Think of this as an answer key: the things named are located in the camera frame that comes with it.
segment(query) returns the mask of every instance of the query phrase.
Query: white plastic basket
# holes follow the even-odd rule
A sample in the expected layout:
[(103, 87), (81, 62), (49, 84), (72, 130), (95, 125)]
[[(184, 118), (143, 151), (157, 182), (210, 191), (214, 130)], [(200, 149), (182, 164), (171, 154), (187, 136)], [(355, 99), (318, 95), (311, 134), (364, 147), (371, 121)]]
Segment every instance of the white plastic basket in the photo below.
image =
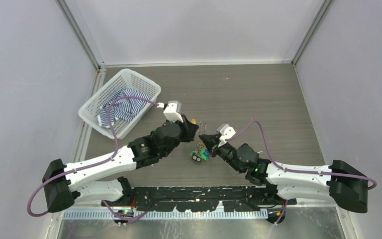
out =
[[(109, 97), (119, 88), (133, 88), (148, 94), (152, 101), (156, 101), (157, 96), (160, 94), (161, 88), (158, 84), (149, 78), (132, 71), (130, 69), (123, 69), (119, 71), (111, 80), (109, 80), (102, 88), (100, 88), (78, 111), (78, 115), (91, 127), (100, 132), (101, 134), (114, 139), (112, 132), (109, 128), (99, 126), (97, 115), (100, 113), (100, 107), (109, 99)], [(127, 122), (122, 119), (116, 120), (113, 125), (116, 137), (123, 139), (131, 129), (138, 123), (143, 115), (150, 109), (150, 103), (137, 114), (131, 121)]]

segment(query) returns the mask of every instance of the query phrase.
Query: blue and white striped fabric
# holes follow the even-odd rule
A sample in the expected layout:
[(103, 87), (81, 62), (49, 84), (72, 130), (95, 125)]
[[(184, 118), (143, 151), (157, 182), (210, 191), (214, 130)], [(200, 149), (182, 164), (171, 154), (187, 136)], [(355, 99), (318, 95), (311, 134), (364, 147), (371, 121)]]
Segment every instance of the blue and white striped fabric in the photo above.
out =
[[(115, 93), (109, 97), (106, 103), (101, 107), (101, 111), (97, 116), (97, 120), (100, 126), (109, 128), (109, 122), (107, 121), (107, 110), (110, 104), (116, 98), (121, 96), (136, 96), (151, 100), (147, 94), (133, 90), (131, 88), (116, 89)], [(125, 98), (116, 102), (110, 110), (110, 121), (113, 123), (115, 120), (122, 119), (131, 122), (134, 117), (146, 106), (147, 102), (139, 99)]]

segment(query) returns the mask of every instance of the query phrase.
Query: gray wood grain surface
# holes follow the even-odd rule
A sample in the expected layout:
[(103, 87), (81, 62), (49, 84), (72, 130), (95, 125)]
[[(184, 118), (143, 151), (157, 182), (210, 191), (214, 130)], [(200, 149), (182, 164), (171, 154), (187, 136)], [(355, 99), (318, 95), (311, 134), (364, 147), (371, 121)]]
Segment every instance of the gray wood grain surface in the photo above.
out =
[[(120, 68), (108, 68), (105, 82)], [(188, 119), (205, 121), (206, 133), (215, 133), (223, 123), (238, 132), (252, 119), (263, 124), (275, 159), (282, 163), (322, 165), (323, 157), (291, 64), (134, 67), (131, 70), (159, 84), (158, 102), (179, 100)], [(152, 108), (120, 145), (148, 135), (165, 121), (160, 109)], [(248, 143), (262, 158), (268, 158), (256, 125), (232, 142)], [(132, 186), (250, 185), (221, 158), (202, 163), (191, 160), (195, 143), (182, 143), (167, 158), (153, 166), (105, 178), (128, 178)], [(113, 152), (114, 140), (93, 130), (86, 159)]]

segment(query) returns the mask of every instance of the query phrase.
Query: robotic arm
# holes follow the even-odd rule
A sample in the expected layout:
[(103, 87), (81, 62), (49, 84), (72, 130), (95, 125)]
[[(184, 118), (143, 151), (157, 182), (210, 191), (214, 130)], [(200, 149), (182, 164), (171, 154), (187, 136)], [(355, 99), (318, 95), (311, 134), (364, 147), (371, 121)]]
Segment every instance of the robotic arm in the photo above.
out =
[[(150, 135), (140, 137), (123, 146), (118, 153), (102, 155), (84, 162), (63, 164), (61, 159), (52, 161), (42, 179), (43, 182), (51, 177), (74, 170), (44, 186), (48, 212), (54, 213), (69, 208), (74, 203), (93, 200), (116, 201), (122, 198), (130, 185), (126, 179), (97, 182), (101, 178), (139, 169), (159, 162), (167, 157), (180, 142), (191, 142), (198, 130), (198, 125), (188, 121), (180, 114), (181, 103), (169, 101), (164, 108), (166, 122)], [(77, 172), (76, 168), (102, 162), (111, 158), (107, 163)]]
[[(211, 156), (219, 155), (238, 173), (247, 173), (245, 179), (255, 185), (266, 185), (269, 192), (268, 200), (272, 204), (293, 198), (318, 199), (335, 201), (336, 204), (348, 211), (356, 213), (367, 212), (368, 181), (348, 177), (328, 175), (328, 173), (351, 174), (364, 176), (361, 172), (345, 163), (334, 160), (332, 165), (300, 166), (271, 163), (268, 159), (259, 157), (248, 144), (239, 148), (230, 145), (227, 140), (235, 134), (235, 130), (228, 124), (217, 129), (217, 134), (201, 134)], [(318, 171), (323, 174), (306, 174), (292, 171)]]

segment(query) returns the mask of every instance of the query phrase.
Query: white wall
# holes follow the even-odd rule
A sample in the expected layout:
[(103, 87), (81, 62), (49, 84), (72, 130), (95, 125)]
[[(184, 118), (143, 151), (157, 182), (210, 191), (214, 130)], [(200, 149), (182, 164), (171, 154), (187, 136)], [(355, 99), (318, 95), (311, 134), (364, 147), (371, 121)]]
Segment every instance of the white wall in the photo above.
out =
[(51, 160), (72, 159), (95, 74), (54, 0), (0, 0), (0, 239), (44, 238), (27, 200)]
[(290, 61), (323, 0), (69, 0), (105, 64)]
[(377, 180), (365, 238), (382, 238), (382, 1), (335, 1), (297, 70), (324, 159)]

